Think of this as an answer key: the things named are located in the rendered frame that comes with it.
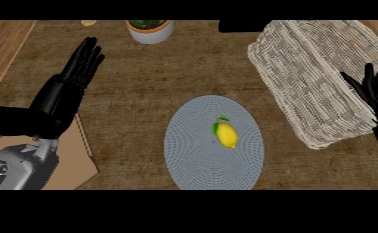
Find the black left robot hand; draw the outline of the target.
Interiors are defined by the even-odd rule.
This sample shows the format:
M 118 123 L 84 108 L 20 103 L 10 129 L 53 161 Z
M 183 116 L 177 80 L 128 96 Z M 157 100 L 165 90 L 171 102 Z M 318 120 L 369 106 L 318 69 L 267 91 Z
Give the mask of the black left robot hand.
M 0 136 L 57 139 L 78 112 L 87 86 L 104 59 L 97 38 L 87 37 L 63 70 L 45 81 L 27 108 L 0 106 Z

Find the white wicker basket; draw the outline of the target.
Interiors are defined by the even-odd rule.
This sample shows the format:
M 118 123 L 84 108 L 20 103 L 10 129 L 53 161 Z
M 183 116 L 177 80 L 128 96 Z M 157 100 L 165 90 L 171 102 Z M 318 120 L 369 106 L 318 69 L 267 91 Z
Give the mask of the white wicker basket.
M 357 20 L 273 20 L 247 45 L 247 59 L 305 146 L 323 149 L 378 136 L 378 113 L 343 76 L 378 72 L 378 34 Z

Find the yellow lemon with green leaves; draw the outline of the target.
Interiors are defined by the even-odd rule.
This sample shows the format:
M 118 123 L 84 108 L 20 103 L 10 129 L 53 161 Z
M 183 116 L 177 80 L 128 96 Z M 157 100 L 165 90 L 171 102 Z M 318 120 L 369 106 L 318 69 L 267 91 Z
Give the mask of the yellow lemon with green leaves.
M 236 130 L 233 129 L 233 126 L 230 125 L 230 120 L 224 116 L 215 118 L 211 130 L 219 144 L 225 148 L 234 149 L 239 136 Z

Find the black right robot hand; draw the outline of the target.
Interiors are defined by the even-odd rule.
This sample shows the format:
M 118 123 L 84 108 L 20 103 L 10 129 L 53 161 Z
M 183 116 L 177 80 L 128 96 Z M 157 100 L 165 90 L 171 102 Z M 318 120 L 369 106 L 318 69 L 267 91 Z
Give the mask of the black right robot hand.
M 364 65 L 361 82 L 357 82 L 345 72 L 341 73 L 341 76 L 355 90 L 361 100 L 372 108 L 374 117 L 378 118 L 378 73 L 373 72 L 373 65 L 370 63 Z

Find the grey oval placemat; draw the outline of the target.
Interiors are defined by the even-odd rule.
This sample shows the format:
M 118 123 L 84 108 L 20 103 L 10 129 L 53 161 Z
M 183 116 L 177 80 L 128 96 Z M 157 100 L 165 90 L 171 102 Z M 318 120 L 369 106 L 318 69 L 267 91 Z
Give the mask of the grey oval placemat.
M 225 148 L 212 134 L 216 118 L 237 133 L 236 148 Z M 262 171 L 264 144 L 256 122 L 230 98 L 203 95 L 174 113 L 163 138 L 169 176 L 181 190 L 250 190 Z

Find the white plant pot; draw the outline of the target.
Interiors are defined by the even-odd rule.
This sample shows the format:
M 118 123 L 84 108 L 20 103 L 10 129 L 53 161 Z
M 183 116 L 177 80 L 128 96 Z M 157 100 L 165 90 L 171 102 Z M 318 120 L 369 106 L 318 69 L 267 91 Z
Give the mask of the white plant pot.
M 166 20 L 152 29 L 135 28 L 129 21 L 125 21 L 126 28 L 132 39 L 141 44 L 156 44 L 166 40 L 174 31 L 174 21 Z

